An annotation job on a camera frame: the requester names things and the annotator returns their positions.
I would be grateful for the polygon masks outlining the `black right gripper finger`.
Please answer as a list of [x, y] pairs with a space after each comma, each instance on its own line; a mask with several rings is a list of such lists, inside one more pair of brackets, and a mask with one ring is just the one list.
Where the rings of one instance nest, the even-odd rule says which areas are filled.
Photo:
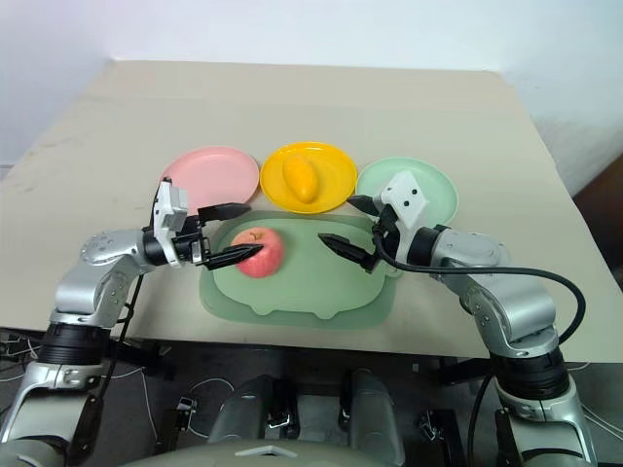
[[371, 215], [373, 217], [378, 217], [380, 215], [379, 209], [375, 205], [374, 200], [369, 196], [351, 196], [347, 199], [347, 202], [360, 212], [363, 212], [367, 215]]
[[368, 273], [371, 273], [379, 262], [377, 253], [371, 254], [364, 248], [352, 244], [343, 236], [334, 233], [319, 233], [317, 236], [333, 253], [359, 265]]

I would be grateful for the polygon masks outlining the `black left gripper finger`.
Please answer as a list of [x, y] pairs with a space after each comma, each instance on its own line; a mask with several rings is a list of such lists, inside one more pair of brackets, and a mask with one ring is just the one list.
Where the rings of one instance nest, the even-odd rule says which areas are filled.
[[237, 244], [229, 246], [221, 252], [209, 254], [203, 265], [208, 270], [234, 266], [253, 257], [263, 248], [263, 244]]
[[235, 219], [251, 210], [251, 206], [245, 203], [228, 202], [200, 207], [198, 219], [202, 226], [211, 221], [227, 221]]

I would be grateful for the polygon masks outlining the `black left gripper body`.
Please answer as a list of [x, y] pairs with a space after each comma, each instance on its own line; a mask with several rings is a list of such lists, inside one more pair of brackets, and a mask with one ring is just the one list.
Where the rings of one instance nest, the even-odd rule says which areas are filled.
[[199, 216], [188, 216], [172, 240], [181, 263], [208, 267], [210, 265], [209, 240], [203, 234], [204, 223]]

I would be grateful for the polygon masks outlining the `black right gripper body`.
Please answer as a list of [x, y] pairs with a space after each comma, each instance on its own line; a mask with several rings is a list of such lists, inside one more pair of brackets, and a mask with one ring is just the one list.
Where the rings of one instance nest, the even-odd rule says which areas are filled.
[[394, 209], [386, 204], [380, 211], [379, 220], [372, 230], [375, 244], [374, 266], [387, 258], [389, 258], [391, 265], [398, 263], [397, 251], [400, 244], [400, 232], [397, 228], [397, 220], [398, 216]]

